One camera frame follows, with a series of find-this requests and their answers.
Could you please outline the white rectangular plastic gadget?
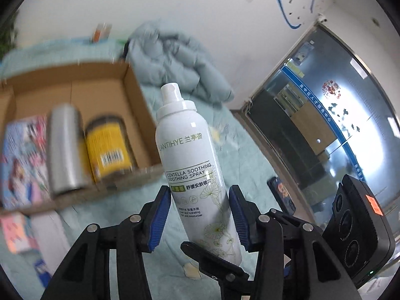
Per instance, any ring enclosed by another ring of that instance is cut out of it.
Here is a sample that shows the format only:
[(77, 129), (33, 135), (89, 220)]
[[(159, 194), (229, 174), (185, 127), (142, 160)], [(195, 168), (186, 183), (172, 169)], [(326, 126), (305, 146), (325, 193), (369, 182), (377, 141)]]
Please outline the white rectangular plastic gadget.
[(55, 270), (70, 249), (60, 216), (50, 211), (32, 215), (30, 220), (44, 262)]

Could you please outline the pastel rubiks cube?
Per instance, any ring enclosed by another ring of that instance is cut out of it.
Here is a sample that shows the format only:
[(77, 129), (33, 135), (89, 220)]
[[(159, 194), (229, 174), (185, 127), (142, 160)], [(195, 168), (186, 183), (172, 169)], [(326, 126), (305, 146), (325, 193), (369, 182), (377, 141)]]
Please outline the pastel rubiks cube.
[(1, 228), (9, 251), (13, 254), (39, 249), (31, 220), (22, 213), (1, 216)]

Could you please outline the silver metal tin can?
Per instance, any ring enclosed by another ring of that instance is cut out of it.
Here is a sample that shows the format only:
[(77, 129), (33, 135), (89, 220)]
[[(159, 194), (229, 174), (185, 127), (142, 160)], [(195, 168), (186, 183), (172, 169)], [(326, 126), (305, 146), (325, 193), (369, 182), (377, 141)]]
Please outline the silver metal tin can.
[(47, 171), (53, 198), (93, 183), (81, 113), (60, 104), (47, 117)]

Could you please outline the white spray bottle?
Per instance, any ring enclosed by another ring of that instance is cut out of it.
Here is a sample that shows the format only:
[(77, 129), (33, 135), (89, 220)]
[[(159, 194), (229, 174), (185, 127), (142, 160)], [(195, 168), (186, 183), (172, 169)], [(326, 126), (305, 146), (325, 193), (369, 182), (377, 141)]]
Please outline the white spray bottle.
[(189, 241), (232, 264), (241, 251), (207, 121), (177, 83), (161, 87), (156, 146)]

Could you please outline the colourful cartoon game box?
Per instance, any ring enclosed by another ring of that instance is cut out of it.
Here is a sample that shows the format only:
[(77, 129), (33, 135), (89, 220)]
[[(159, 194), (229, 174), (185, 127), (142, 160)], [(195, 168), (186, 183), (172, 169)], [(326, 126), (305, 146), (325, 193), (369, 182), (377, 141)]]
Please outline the colourful cartoon game box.
[(31, 207), (50, 199), (46, 127), (44, 115), (9, 122), (5, 127), (1, 198), (7, 210)]

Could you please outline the yellow label glass jar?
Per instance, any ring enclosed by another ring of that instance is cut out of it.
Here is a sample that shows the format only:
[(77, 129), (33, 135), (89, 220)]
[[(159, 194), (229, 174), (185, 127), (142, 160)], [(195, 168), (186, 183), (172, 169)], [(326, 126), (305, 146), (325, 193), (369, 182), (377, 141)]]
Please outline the yellow label glass jar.
[(85, 141), (96, 183), (136, 169), (126, 124), (121, 116), (105, 114), (93, 118), (85, 128)]

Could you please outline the blue stapler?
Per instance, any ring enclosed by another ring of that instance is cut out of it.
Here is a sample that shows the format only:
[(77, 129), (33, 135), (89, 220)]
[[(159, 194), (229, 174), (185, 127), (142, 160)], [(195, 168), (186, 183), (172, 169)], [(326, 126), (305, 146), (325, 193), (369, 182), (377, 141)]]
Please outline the blue stapler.
[(42, 286), (46, 289), (50, 283), (50, 280), (52, 279), (52, 275), (49, 272), (46, 263), (43, 259), (39, 258), (34, 262), (33, 267)]

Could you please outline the dark smartphone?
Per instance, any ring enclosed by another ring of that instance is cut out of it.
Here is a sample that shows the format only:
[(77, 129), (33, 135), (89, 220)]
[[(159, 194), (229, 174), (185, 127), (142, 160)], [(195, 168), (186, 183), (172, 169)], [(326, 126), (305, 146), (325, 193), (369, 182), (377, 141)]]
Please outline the dark smartphone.
[(272, 177), (267, 181), (267, 185), (281, 210), (288, 215), (293, 215), (296, 212), (296, 206), (284, 183), (278, 177)]

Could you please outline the glass door with blue stripe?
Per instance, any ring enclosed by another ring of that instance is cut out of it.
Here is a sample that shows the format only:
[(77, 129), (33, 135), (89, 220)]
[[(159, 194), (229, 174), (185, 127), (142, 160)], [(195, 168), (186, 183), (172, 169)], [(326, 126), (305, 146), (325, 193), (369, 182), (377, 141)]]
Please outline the glass door with blue stripe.
[(399, 123), (377, 80), (331, 31), (314, 26), (245, 105), (319, 221), (345, 175), (399, 219)]

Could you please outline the light blue folded jacket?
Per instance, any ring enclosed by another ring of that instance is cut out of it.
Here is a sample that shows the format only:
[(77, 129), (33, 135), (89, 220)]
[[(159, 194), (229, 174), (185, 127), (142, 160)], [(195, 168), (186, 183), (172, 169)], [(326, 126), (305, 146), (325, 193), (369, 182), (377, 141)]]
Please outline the light blue folded jacket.
[(162, 20), (148, 21), (129, 36), (122, 58), (139, 83), (160, 88), (177, 83), (180, 91), (211, 104), (227, 103), (235, 93), (206, 48)]

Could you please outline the potted green plant red pot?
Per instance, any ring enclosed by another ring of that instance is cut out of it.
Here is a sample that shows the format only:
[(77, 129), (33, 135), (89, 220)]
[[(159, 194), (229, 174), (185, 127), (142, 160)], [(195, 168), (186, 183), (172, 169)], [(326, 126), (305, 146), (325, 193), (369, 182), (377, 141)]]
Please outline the potted green plant red pot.
[(19, 11), (14, 12), (11, 17), (1, 25), (1, 35), (0, 35), (0, 58), (3, 59), (4, 56), (11, 50), (16, 48), (16, 40), (18, 36), (18, 29), (16, 28), (15, 22), (18, 17)]

